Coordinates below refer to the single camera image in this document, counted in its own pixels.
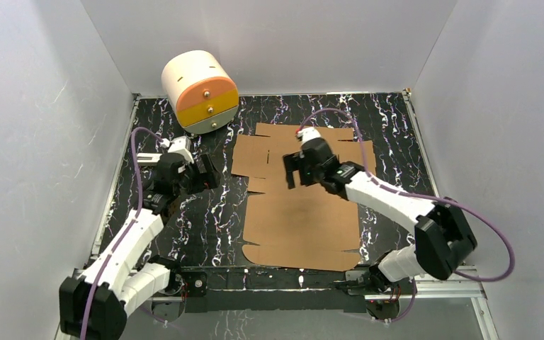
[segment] flattened cardboard box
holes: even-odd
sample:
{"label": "flattened cardboard box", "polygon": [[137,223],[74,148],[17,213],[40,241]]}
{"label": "flattened cardboard box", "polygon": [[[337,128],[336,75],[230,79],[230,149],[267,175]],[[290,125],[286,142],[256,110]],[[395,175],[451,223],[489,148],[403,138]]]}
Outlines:
{"label": "flattened cardboard box", "polygon": [[[297,152],[296,125],[258,123],[256,136],[238,135],[232,174],[249,177],[243,253],[255,264],[346,271],[360,260],[358,208],[322,186],[287,188],[283,155]],[[352,129],[317,127],[340,162],[362,164]],[[372,142],[365,142],[375,169]],[[299,183],[295,173],[295,182]]]}

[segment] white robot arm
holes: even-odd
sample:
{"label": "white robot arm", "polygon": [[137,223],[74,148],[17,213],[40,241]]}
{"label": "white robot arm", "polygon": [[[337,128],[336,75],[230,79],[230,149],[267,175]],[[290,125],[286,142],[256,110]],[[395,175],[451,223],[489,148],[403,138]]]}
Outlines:
{"label": "white robot arm", "polygon": [[372,208],[414,235],[415,245],[389,251],[370,267],[369,286],[384,291],[403,278],[425,273],[446,280],[476,248],[460,209],[386,190],[383,186],[404,192],[380,179],[374,183],[358,164],[340,163],[313,127],[300,130],[297,138],[301,150],[283,157],[289,188],[295,187],[293,172],[299,171],[302,185],[320,183],[329,193]]}
{"label": "white robot arm", "polygon": [[159,291],[174,294],[181,290],[180,266],[172,260],[153,256],[136,274],[131,275],[131,270],[163,230],[181,194],[199,193],[220,184],[220,174],[209,156],[201,155],[198,164],[190,145],[187,137],[178,137],[165,154],[139,154],[139,164],[155,166],[154,178],[143,188],[143,209],[138,216],[131,210],[120,232],[96,261],[79,277],[66,278],[59,287],[59,324],[64,333],[80,335],[93,284],[97,288],[87,339],[118,339],[128,316],[147,299]]}

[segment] white wall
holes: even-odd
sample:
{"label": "white wall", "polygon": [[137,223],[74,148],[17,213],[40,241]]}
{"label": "white wall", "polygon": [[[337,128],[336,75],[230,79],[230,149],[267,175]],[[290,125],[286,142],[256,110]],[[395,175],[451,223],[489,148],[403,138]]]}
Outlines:
{"label": "white wall", "polygon": [[243,94],[415,84],[456,0],[82,0],[133,93],[176,55],[213,53]]}
{"label": "white wall", "polygon": [[[544,339],[544,1],[460,0],[413,90],[440,192],[493,219],[516,270],[485,284],[501,339]],[[475,224],[484,275],[506,252]]]}
{"label": "white wall", "polygon": [[82,4],[0,1],[0,339],[52,339],[89,257],[132,96]]}

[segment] black marble surface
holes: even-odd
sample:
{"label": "black marble surface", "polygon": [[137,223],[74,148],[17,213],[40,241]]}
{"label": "black marble surface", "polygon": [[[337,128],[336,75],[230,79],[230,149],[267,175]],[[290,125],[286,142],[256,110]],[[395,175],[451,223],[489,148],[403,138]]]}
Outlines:
{"label": "black marble surface", "polygon": [[[354,95],[292,95],[241,97],[239,112],[226,127],[192,137],[194,155],[207,152],[219,171],[219,188],[183,198],[176,216],[150,244],[140,262],[160,254],[177,259],[182,266],[255,266],[245,259],[242,230],[247,206],[247,178],[232,176],[232,150],[238,134],[253,135],[257,122],[298,125],[320,108],[340,108],[358,121],[365,140],[372,140],[376,156],[376,174],[405,190],[431,194],[431,182],[414,136],[407,109],[400,93]],[[141,99],[134,126],[149,128],[162,137],[185,135],[176,122],[166,99]],[[347,127],[343,118],[333,113],[321,114],[310,122],[315,126]],[[139,152],[160,152],[147,134],[137,137]],[[148,178],[151,169],[143,168]],[[110,215],[101,244],[107,247],[124,223],[136,195],[130,147],[120,171]],[[403,228],[371,209],[359,207],[361,227],[361,263],[371,263],[387,250],[413,242]]]}

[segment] cylindrical container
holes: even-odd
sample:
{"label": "cylindrical container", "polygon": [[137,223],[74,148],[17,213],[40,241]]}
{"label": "cylindrical container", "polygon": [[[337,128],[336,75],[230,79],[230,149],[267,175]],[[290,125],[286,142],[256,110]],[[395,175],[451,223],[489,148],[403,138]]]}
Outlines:
{"label": "cylindrical container", "polygon": [[168,62],[161,85],[178,123],[190,133],[207,133],[228,124],[239,107],[239,90],[213,55],[190,51]]}

